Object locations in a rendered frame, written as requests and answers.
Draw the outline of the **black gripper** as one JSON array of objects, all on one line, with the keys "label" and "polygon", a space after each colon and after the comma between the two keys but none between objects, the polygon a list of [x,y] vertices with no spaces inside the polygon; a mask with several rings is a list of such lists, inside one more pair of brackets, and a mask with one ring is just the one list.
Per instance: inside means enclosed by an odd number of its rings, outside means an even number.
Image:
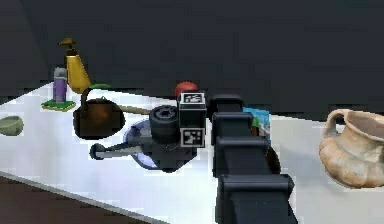
[{"label": "black gripper", "polygon": [[146,140],[144,145],[138,141],[123,142],[109,147],[96,143],[91,146],[90,151],[100,160],[130,156],[143,151],[160,170],[167,173],[175,172],[197,156],[196,148],[180,146],[176,106],[162,105],[152,109],[149,113],[149,124],[151,140]]}]

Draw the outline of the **pale green bowl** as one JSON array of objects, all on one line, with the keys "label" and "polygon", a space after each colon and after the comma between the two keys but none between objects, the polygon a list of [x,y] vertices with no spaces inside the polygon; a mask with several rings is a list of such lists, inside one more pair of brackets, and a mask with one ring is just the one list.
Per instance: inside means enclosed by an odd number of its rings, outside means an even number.
[{"label": "pale green bowl", "polygon": [[24,128],[23,120],[19,116],[8,116],[0,119],[0,134],[18,136]]}]

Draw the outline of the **pale blue round dish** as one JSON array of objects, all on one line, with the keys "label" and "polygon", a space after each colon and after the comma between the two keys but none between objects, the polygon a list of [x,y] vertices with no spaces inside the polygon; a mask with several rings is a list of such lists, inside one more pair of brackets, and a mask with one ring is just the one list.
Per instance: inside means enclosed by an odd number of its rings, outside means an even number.
[{"label": "pale blue round dish", "polygon": [[[132,141],[135,137],[141,135],[150,136],[150,122],[148,119],[134,123],[124,134],[123,140],[125,142]],[[151,157],[145,155],[142,152],[134,153],[131,155],[133,160],[138,163],[144,169],[147,170],[158,170],[157,165],[154,163]]]}]

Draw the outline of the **dark brown kettle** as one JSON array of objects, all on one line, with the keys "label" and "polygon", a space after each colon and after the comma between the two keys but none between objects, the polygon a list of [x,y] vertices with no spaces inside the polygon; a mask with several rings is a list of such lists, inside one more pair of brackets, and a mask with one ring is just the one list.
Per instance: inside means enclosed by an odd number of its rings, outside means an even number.
[{"label": "dark brown kettle", "polygon": [[120,107],[105,97],[88,100],[92,88],[83,91],[81,105],[73,112],[75,134],[84,140],[100,140],[119,132],[125,125]]}]

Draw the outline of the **green flat sponge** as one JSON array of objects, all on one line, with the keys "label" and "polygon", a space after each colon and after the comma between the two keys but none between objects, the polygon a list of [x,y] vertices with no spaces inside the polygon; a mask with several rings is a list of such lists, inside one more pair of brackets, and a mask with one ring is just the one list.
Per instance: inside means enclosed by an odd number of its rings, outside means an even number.
[{"label": "green flat sponge", "polygon": [[54,102],[53,100],[48,100],[41,104],[43,109],[66,112],[76,106],[74,101],[65,101],[65,102]]}]

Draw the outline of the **purple bottle with grey cap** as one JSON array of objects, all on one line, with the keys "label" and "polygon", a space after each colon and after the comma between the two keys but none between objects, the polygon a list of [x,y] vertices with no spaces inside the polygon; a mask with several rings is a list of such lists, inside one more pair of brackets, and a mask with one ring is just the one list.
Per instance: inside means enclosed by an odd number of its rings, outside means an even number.
[{"label": "purple bottle with grey cap", "polygon": [[65,68],[56,67],[54,69],[53,101],[56,103],[65,102],[66,92],[67,92],[67,70]]}]

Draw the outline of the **yellow pump soap bottle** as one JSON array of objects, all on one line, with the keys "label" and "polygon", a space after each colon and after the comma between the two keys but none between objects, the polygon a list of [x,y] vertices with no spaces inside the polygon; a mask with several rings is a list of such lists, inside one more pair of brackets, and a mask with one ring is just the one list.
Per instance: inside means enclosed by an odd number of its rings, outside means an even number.
[{"label": "yellow pump soap bottle", "polygon": [[59,46],[66,46],[66,69],[67,81],[71,90],[77,94],[82,94],[84,90],[91,86],[87,71],[83,65],[81,57],[74,47],[76,41],[72,38],[65,38],[58,43]]}]

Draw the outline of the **red apple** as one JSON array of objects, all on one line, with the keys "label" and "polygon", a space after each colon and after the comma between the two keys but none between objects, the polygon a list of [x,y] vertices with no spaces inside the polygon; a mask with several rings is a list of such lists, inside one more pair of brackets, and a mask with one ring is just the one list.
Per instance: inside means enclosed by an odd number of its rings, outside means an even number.
[{"label": "red apple", "polygon": [[178,97],[183,91],[197,90],[198,87],[195,83],[183,81],[178,83],[174,89],[174,96]]}]

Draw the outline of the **blue picture box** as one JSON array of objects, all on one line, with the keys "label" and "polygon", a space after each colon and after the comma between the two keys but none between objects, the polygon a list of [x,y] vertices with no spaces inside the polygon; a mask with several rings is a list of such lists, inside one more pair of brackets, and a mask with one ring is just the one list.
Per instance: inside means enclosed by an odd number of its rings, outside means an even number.
[{"label": "blue picture box", "polygon": [[266,110],[254,109],[254,108],[243,108],[244,112],[249,112],[253,115],[252,126],[255,127],[256,131],[260,136],[264,136],[270,139],[270,114]]}]

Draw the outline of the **dark brown round pan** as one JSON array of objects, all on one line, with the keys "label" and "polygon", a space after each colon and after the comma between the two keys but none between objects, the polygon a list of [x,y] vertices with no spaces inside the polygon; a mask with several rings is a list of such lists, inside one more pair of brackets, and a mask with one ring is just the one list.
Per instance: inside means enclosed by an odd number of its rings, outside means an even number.
[{"label": "dark brown round pan", "polygon": [[279,157],[276,151],[272,147],[270,147],[267,151],[266,160],[267,160],[269,169],[273,174],[281,173],[281,165],[280,165]]}]

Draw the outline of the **beige clay jug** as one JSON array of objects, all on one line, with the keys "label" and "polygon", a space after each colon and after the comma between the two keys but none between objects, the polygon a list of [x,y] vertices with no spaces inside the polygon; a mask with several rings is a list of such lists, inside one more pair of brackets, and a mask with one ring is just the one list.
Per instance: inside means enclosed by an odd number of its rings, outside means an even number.
[{"label": "beige clay jug", "polygon": [[349,109],[332,111],[319,144],[328,175],[349,188],[384,186],[384,116]]}]

